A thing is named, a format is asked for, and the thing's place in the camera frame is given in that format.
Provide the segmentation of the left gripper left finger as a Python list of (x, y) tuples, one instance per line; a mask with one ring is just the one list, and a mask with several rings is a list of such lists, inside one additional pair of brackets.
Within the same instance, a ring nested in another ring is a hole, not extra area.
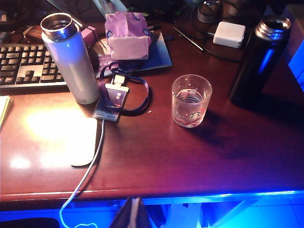
[(135, 209), (135, 198), (129, 198), (119, 209), (109, 228), (127, 228), (130, 220), (132, 209)]

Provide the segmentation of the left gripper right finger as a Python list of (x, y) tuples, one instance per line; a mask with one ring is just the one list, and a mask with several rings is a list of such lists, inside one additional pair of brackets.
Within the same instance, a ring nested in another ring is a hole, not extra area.
[(147, 212), (146, 207), (141, 198), (138, 198), (136, 227), (137, 228), (152, 228), (151, 222), (149, 220), (148, 212)]

